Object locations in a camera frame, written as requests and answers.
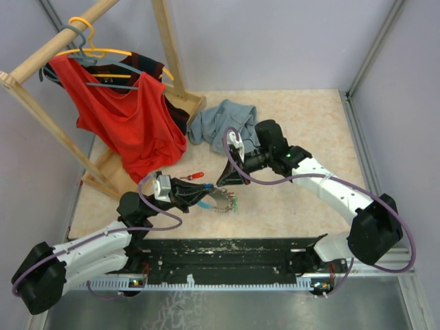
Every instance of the tiled floor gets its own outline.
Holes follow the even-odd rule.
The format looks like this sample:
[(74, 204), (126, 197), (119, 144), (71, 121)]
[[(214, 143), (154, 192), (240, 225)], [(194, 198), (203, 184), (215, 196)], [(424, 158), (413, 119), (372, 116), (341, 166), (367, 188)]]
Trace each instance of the tiled floor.
[[(207, 107), (225, 98), (255, 105), (258, 120), (273, 118), (283, 129), (291, 145), (299, 145), (337, 176), (364, 186), (353, 141), (338, 91), (210, 91), (203, 92)], [(103, 143), (96, 139), (92, 159), (102, 152)], [(210, 145), (194, 146), (164, 174), (184, 176), (203, 171), (197, 182), (216, 182), (226, 165), (226, 157), (210, 151)], [(254, 173), (259, 179), (276, 179), (270, 169)], [(342, 217), (309, 191), (295, 184), (277, 186), (231, 186), (239, 199), (238, 212), (217, 214), (194, 206), (189, 214), (172, 211), (184, 220), (183, 226), (169, 232), (151, 232), (148, 237), (168, 238), (232, 238), (232, 237), (314, 237), (338, 233), (349, 227)], [(117, 219), (117, 201), (84, 185), (70, 238), (78, 238), (98, 230)], [(165, 227), (175, 220), (165, 216), (150, 219), (155, 226)]]

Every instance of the gray wall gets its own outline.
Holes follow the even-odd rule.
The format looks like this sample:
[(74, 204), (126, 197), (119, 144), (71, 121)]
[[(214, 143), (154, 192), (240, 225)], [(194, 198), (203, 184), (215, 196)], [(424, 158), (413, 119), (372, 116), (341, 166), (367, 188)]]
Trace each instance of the gray wall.
[[(10, 72), (53, 37), (36, 1), (0, 2), (0, 70)], [(49, 114), (86, 149), (91, 134), (75, 127), (76, 110), (67, 94), (36, 76), (25, 87)], [(58, 243), (82, 169), (77, 161), (0, 88), (0, 322), (2, 329), (22, 329), (28, 319), (23, 302), (11, 294), (10, 279), (36, 243)]]
[[(63, 21), (93, 0), (52, 0)], [(393, 0), (168, 0), (192, 90), (347, 90)], [(96, 22), (96, 45), (164, 62), (150, 1), (124, 0)]]
[(407, 1), (355, 97), (382, 190), (417, 244), (417, 272), (440, 325), (440, 2)]

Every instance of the blue hanger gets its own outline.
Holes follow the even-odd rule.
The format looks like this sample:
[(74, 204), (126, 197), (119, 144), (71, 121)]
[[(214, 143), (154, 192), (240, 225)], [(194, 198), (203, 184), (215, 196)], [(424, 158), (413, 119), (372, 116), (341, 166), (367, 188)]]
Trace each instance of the blue hanger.
[[(84, 36), (84, 34), (79, 30), (79, 29), (77, 29), (76, 27), (74, 27), (74, 26), (72, 26), (72, 25), (69, 25), (69, 24), (64, 24), (64, 25), (62, 25), (62, 26), (60, 26), (60, 28), (61, 28), (61, 30), (64, 30), (64, 29), (71, 29), (71, 30), (73, 30), (73, 31), (75, 31), (80, 37), (81, 37), (81, 39), (82, 39), (82, 43), (78, 46), (78, 49), (80, 50), (80, 53), (81, 53), (81, 55), (82, 56), (86, 56), (86, 54), (84, 53), (84, 50), (83, 50), (83, 47), (85, 46), (85, 44), (86, 44), (86, 38), (85, 38), (85, 36)], [(92, 65), (96, 65), (96, 63), (98, 62), (96, 59), (93, 59), (93, 62), (92, 63), (88, 63), (88, 62), (86, 62), (85, 60), (79, 60), (78, 61), (82, 66), (85, 66), (85, 67), (89, 67), (89, 66), (92, 66)], [(56, 77), (56, 74), (52, 71), (52, 70), (50, 70), (50, 69), (48, 69), (46, 66), (44, 66), (44, 67), (42, 67), (42, 68), (40, 68), (39, 69), (39, 71), (38, 71), (38, 77), (40, 78), (40, 81), (43, 81), (43, 70), (45, 70), (45, 71), (47, 71), (47, 72), (49, 72), (50, 74), (52, 74), (54, 77)], [(59, 79), (57, 79), (57, 78), (50, 78), (50, 77), (47, 77), (49, 80), (51, 80), (51, 81), (56, 81), (56, 82), (60, 82), (60, 80)]]
[[(84, 36), (84, 34), (77, 29), (74, 26), (71, 25), (62, 25), (61, 29), (71, 29), (73, 31), (75, 31), (82, 39), (82, 43), (78, 46), (78, 49), (80, 50), (80, 55), (76, 55), (76, 54), (70, 54), (69, 57), (70, 58), (75, 58), (82, 66), (90, 66), (90, 65), (96, 65), (96, 63), (98, 61), (103, 61), (106, 63), (110, 63), (110, 64), (114, 64), (117, 65), (119, 67), (123, 67), (127, 70), (130, 70), (132, 72), (135, 72), (137, 74), (141, 74), (142, 71), (135, 69), (134, 67), (131, 67), (130, 65), (124, 64), (124, 63), (120, 63), (116, 60), (111, 60), (109, 58), (96, 58), (96, 57), (92, 57), (92, 56), (88, 56), (84, 53), (83, 47), (86, 44), (86, 38)], [(40, 81), (43, 81), (43, 70), (47, 71), (49, 74), (51, 74), (53, 77), (49, 77), (46, 76), (47, 79), (54, 81), (56, 83), (60, 83), (61, 81), (59, 80), (59, 78), (57, 77), (57, 75), (55, 74), (55, 72), (53, 72), (51, 69), (47, 68), (46, 66), (42, 67), (39, 71), (39, 77), (40, 77)], [(86, 85), (89, 86), (95, 86), (95, 87), (109, 87), (109, 88), (121, 88), (121, 89), (138, 89), (137, 87), (132, 87), (132, 86), (124, 86), (124, 85), (110, 85), (110, 84), (100, 84), (100, 83), (96, 83), (96, 82), (86, 82)]]

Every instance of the red tank top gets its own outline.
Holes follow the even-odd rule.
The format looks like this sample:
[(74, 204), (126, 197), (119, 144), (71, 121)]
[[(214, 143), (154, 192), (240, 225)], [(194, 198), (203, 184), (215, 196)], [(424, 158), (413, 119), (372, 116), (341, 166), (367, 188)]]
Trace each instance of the red tank top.
[(162, 166), (174, 164), (186, 151), (186, 138), (173, 122), (164, 99), (165, 86), (142, 72), (127, 94), (99, 83), (67, 55), (50, 65), (79, 112), (76, 126), (98, 135), (114, 152), (134, 182)]

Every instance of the wooden pole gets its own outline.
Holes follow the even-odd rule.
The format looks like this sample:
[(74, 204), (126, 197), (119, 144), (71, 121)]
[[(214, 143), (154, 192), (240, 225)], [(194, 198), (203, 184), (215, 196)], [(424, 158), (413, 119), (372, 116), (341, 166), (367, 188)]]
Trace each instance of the wooden pole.
[(177, 96), (186, 100), (184, 79), (180, 69), (179, 57), (177, 55), (176, 42), (173, 36), (173, 27), (171, 26), (170, 13), (166, 0), (151, 0), (154, 14), (156, 16), (157, 26), (159, 28), (162, 45), (164, 46), (166, 62), (171, 74), (174, 76), (173, 86)]
[(44, 111), (41, 105), (26, 91), (20, 84), (14, 83), (13, 78), (7, 73), (0, 71), (0, 80), (5, 89), (14, 96), (84, 167), (104, 186), (114, 189), (114, 186), (101, 173), (101, 171), (90, 162), (90, 159), (76, 146), (75, 142), (55, 123), (55, 121)]
[[(113, 7), (119, 0), (100, 0), (91, 6), (82, 18), (88, 22), (93, 23), (105, 14), (111, 7)], [(81, 32), (87, 29), (87, 25), (80, 21), (74, 21), (72, 26), (79, 29)], [(52, 57), (59, 53), (64, 47), (69, 45), (76, 37), (77, 33), (70, 29), (60, 31), (54, 38), (50, 39), (42, 48), (37, 50), (31, 56), (21, 63), (10, 76), (22, 85), (27, 79), (35, 74), (44, 64), (46, 64)]]

